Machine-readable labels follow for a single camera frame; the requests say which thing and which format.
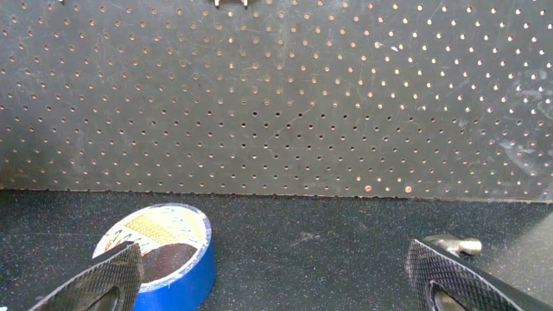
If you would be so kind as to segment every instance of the roll of tape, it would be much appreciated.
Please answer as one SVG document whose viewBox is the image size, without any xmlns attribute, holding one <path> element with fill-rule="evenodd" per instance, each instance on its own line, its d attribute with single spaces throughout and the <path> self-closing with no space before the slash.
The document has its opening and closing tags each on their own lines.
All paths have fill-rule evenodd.
<svg viewBox="0 0 553 311">
<path fill-rule="evenodd" d="M 146 207 L 117 222 L 92 257 L 124 241 L 140 245 L 143 284 L 134 311 L 195 310 L 215 282 L 211 225 L 199 209 L 183 204 Z"/>
</svg>

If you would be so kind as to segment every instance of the work surface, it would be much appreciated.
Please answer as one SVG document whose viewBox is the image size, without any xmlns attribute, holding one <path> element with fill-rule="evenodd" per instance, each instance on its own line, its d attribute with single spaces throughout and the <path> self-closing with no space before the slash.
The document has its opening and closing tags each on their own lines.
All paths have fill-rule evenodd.
<svg viewBox="0 0 553 311">
<path fill-rule="evenodd" d="M 217 280 L 205 310 L 413 309 L 409 240 L 439 233 L 479 238 L 477 266 L 553 303 L 553 206 L 2 191 L 0 306 L 30 307 L 49 278 L 90 260 L 118 220 L 164 202 L 212 222 Z"/>
</svg>

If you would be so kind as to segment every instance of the gray surface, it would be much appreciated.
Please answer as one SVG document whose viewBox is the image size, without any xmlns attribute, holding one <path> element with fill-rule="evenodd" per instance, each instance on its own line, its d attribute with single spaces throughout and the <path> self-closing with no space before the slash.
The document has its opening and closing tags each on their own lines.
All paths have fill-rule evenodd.
<svg viewBox="0 0 553 311">
<path fill-rule="evenodd" d="M 393 4 L 4 2 L 0 186 L 551 201 L 551 1 Z"/>
<path fill-rule="evenodd" d="M 111 225 L 180 202 L 213 225 L 217 280 L 205 310 L 411 310 L 411 238 L 478 237 L 477 266 L 553 303 L 551 206 L 422 200 L 0 192 L 0 301 L 21 309 L 89 260 Z"/>
</svg>

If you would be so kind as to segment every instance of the speckled black surface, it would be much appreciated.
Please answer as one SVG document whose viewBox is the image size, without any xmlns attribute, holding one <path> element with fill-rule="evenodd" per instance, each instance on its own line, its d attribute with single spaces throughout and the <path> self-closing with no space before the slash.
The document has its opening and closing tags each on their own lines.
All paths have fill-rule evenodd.
<svg viewBox="0 0 553 311">
<path fill-rule="evenodd" d="M 29 307 L 48 279 L 90 260 L 115 222 L 163 202 L 196 206 L 212 222 L 217 281 L 205 310 L 413 309 L 409 240 L 445 232 L 480 238 L 474 263 L 553 303 L 553 206 L 2 191 L 0 306 Z"/>
</svg>

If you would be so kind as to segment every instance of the pegboard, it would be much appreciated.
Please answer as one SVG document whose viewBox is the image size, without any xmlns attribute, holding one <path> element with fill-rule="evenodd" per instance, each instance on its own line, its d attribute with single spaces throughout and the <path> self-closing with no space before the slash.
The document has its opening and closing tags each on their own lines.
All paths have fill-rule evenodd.
<svg viewBox="0 0 553 311">
<path fill-rule="evenodd" d="M 551 201 L 551 11 L 4 1 L 0 184 Z"/>
</svg>

